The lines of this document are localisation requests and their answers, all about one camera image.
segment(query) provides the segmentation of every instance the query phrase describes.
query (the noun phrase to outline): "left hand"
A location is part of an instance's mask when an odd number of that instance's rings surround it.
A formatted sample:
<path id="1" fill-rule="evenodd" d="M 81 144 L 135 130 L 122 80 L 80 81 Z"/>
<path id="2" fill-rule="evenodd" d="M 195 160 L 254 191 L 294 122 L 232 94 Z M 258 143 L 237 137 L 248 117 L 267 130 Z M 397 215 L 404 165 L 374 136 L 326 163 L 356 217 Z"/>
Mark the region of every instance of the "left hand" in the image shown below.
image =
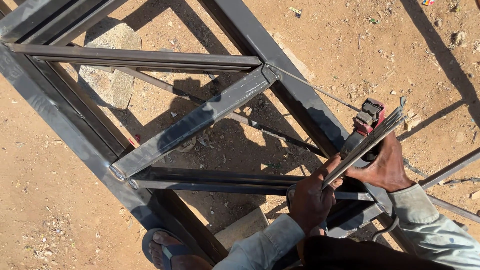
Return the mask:
<path id="1" fill-rule="evenodd" d="M 335 179 L 322 190 L 324 178 L 340 164 L 340 153 L 332 156 L 309 177 L 297 182 L 295 199 L 289 216 L 307 235 L 315 226 L 326 220 L 330 208 L 335 204 L 333 191 L 342 185 L 342 179 Z"/>

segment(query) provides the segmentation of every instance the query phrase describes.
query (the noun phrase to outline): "sandy ground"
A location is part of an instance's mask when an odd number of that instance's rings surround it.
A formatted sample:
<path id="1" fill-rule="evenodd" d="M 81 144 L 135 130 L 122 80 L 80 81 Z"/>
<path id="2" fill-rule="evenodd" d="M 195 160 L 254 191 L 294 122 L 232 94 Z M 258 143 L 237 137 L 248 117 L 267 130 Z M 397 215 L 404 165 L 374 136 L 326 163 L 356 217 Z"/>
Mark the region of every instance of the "sandy ground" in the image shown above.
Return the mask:
<path id="1" fill-rule="evenodd" d="M 474 1 L 461 2 L 456 12 L 457 3 L 448 1 L 432 6 L 409 0 L 245 3 L 268 31 L 280 32 L 282 42 L 315 73 L 313 84 L 356 106 L 372 97 L 391 110 L 399 96 L 407 96 L 407 110 L 413 109 L 422 122 L 410 132 L 399 128 L 396 133 L 404 157 L 413 166 L 431 174 L 480 146 L 480 138 L 473 142 L 480 121 L 480 51 L 474 49 L 480 39 L 480 12 Z M 303 9 L 300 19 L 288 10 L 290 6 Z M 130 0 L 110 17 L 132 27 L 142 38 L 143 50 L 239 54 L 193 0 Z M 380 23 L 371 24 L 369 18 Z M 458 31 L 467 34 L 464 47 L 451 46 L 452 35 Z M 83 36 L 75 40 L 83 41 Z M 219 84 L 214 84 L 205 74 L 150 74 L 203 99 L 241 76 L 221 74 Z M 351 127 L 354 113 L 320 96 L 340 122 Z M 141 254 L 141 225 L 3 77 L 0 104 L 4 167 L 0 172 L 4 183 L 0 189 L 0 269 L 153 269 Z M 140 135 L 143 143 L 193 108 L 188 101 L 135 80 L 127 110 L 103 109 L 127 137 Z M 270 90 L 237 112 L 308 141 Z M 322 162 L 233 120 L 222 120 L 206 132 L 214 148 L 197 143 L 189 153 L 173 152 L 159 165 L 309 175 Z M 449 180 L 479 177 L 479 165 L 473 163 Z M 428 193 L 477 213 L 480 200 L 469 197 L 478 190 L 475 182 L 464 182 L 437 185 Z M 258 206 L 270 221 L 287 211 L 284 196 L 178 194 L 213 233 Z M 465 223 L 468 232 L 480 240 L 479 224 L 440 212 Z M 369 225 L 353 237 L 365 239 L 375 230 Z"/>

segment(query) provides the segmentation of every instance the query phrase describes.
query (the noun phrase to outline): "hand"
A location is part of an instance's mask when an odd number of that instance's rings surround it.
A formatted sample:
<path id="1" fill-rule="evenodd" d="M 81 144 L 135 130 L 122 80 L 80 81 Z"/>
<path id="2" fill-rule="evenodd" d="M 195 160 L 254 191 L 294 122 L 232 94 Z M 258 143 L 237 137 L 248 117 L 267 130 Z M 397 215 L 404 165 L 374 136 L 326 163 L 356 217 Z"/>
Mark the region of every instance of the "hand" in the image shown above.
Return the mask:
<path id="1" fill-rule="evenodd" d="M 405 174 L 402 145 L 395 132 L 392 131 L 379 143 L 379 149 L 380 153 L 370 164 L 363 168 L 351 166 L 344 174 L 388 192 L 413 186 L 415 182 Z"/>
<path id="2" fill-rule="evenodd" d="M 343 183 L 343 180 L 335 179 L 324 190 L 322 190 L 322 183 L 324 177 L 339 164 L 340 153 L 332 156 L 309 177 L 297 182 L 289 216 L 298 223 L 305 235 L 326 220 L 330 208 L 335 204 L 333 191 Z"/>

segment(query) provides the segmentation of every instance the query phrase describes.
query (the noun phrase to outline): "welding cable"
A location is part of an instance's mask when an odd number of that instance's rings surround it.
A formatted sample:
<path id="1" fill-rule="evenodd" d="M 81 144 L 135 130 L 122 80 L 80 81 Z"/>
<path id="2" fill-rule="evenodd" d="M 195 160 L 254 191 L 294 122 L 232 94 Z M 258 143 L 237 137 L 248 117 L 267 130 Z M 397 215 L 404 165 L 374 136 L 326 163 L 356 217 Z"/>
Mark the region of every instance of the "welding cable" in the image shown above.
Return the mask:
<path id="1" fill-rule="evenodd" d="M 375 242 L 377 240 L 378 236 L 380 236 L 381 234 L 391 232 L 398 225 L 399 221 L 400 220 L 399 220 L 398 216 L 395 216 L 395 219 L 393 220 L 392 224 L 390 226 L 388 226 L 388 228 L 385 228 L 383 230 L 379 230 L 378 232 L 373 234 L 372 241 Z"/>
<path id="2" fill-rule="evenodd" d="M 302 83 L 310 86 L 311 88 L 319 91 L 320 93 L 322 93 L 322 94 L 324 94 L 324 95 L 326 95 L 326 96 L 328 96 L 328 97 L 330 97 L 330 98 L 333 98 L 334 100 L 342 103 L 343 105 L 349 107 L 349 108 L 352 109 L 352 110 L 355 110 L 355 111 L 357 111 L 357 112 L 361 112 L 360 109 L 355 108 L 353 105 L 350 105 L 350 104 L 346 103 L 345 101 L 343 101 L 343 100 L 335 97 L 334 95 L 332 95 L 332 94 L 330 94 L 330 93 L 328 93 L 328 92 L 326 92 L 326 91 L 323 91 L 323 90 L 321 90 L 320 88 L 318 88 L 318 87 L 316 87 L 316 86 L 314 86 L 314 85 L 311 85 L 311 84 L 307 83 L 305 80 L 302 80 L 302 79 L 298 78 L 297 76 L 295 76 L 295 75 L 293 75 L 293 74 L 291 74 L 291 73 L 289 73 L 289 72 L 287 72 L 287 71 L 285 71 L 285 70 L 283 70 L 283 69 L 281 69 L 281 68 L 279 68 L 279 67 L 276 67 L 276 66 L 274 66 L 274 65 L 272 65 L 272 64 L 270 64 L 270 63 L 265 63 L 265 65 L 271 66 L 271 67 L 273 67 L 273 68 L 275 68 L 275 69 L 278 69 L 279 71 L 287 74 L 288 76 L 296 79 L 297 81 L 302 82 Z"/>

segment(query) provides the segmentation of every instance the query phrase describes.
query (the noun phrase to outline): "gray sleeve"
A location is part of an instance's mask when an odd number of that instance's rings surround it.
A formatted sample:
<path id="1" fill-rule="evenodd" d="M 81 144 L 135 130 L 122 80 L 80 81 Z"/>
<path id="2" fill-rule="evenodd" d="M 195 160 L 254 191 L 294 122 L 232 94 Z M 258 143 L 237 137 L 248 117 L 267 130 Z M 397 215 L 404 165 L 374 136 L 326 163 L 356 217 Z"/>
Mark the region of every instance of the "gray sleeve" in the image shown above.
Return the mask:
<path id="1" fill-rule="evenodd" d="M 438 213 L 420 185 L 389 193 L 399 226 L 420 258 L 456 270 L 480 270 L 480 244 Z"/>
<path id="2" fill-rule="evenodd" d="M 305 233 L 287 214 L 281 214 L 263 231 L 236 241 L 228 256 L 213 270 L 265 270 L 294 247 Z"/>

